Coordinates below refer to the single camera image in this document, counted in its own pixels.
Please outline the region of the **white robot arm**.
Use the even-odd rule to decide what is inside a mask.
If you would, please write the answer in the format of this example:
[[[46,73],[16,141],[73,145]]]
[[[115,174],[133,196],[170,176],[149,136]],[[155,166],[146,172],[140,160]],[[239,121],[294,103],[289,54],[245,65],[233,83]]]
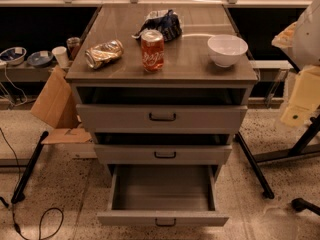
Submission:
[[[320,0],[313,0],[271,44],[299,69],[280,121],[290,127],[301,126],[320,106]]]

